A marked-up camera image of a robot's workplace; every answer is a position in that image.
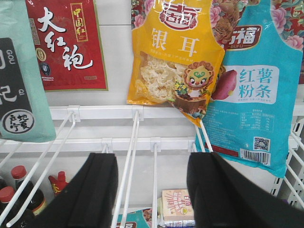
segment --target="qr code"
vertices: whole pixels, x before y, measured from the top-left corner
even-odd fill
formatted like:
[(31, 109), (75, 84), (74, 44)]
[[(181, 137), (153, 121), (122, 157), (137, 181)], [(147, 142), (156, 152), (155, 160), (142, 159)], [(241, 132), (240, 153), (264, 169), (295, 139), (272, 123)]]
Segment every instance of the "qr code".
[(270, 149), (270, 139), (262, 137), (254, 137), (254, 150), (264, 150), (269, 151)]

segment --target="mint green package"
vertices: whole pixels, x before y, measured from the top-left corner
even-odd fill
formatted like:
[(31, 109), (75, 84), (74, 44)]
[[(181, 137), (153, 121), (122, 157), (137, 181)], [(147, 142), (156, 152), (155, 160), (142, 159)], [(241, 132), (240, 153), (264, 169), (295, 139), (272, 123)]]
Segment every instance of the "mint green package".
[(0, 138), (54, 140), (24, 0), (0, 0)]

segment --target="black label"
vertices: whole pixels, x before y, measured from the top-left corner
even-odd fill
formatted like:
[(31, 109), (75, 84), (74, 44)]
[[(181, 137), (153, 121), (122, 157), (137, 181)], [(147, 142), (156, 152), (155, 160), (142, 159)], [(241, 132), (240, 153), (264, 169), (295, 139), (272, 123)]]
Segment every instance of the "black label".
[(10, 133), (32, 129), (34, 116), (10, 38), (0, 38), (0, 120)]

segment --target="sauce bottle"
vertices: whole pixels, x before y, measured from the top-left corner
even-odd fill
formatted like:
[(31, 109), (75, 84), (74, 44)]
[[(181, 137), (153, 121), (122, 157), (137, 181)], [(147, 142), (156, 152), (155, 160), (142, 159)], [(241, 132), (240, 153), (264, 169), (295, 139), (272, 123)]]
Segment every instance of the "sauce bottle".
[[(15, 194), (15, 190), (13, 189), (12, 186), (7, 186), (0, 190), (0, 201), (1, 201), (2, 210), (6, 208), (10, 200), (13, 198), (14, 194)], [(10, 212), (8, 213), (1, 227), (5, 227), (5, 223), (9, 222), (17, 215), (21, 206), (22, 204), (18, 199), (11, 208)], [(35, 216), (33, 212), (29, 209), (25, 209), (21, 218), (19, 218), (19, 220), (12, 226), (12, 228), (25, 228), (28, 226), (29, 222), (32, 221), (34, 218)]]
[(58, 173), (57, 179), (53, 176), (49, 176), (48, 179), (51, 182), (52, 189), (53, 189), (55, 196), (57, 196), (68, 184), (66, 182), (66, 173), (64, 171), (60, 171)]
[(4, 180), (4, 178), (0, 176), (0, 190), (7, 186), (8, 185), (7, 185), (6, 181)]
[[(16, 189), (20, 187), (24, 179), (26, 178), (27, 171), (23, 165), (16, 166), (11, 170), (11, 175), (15, 179)], [(20, 195), (21, 201), (25, 201), (32, 191), (34, 184), (29, 181)], [(34, 215), (38, 215), (47, 206), (43, 192), (37, 189), (27, 208), (30, 209)]]

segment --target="red tea package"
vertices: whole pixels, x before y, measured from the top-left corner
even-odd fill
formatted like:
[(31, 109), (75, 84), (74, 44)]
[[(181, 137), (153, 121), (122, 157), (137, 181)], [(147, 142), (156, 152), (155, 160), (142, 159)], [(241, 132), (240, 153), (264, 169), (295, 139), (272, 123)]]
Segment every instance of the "red tea package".
[(28, 0), (28, 18), (46, 91), (107, 90), (93, 0)]

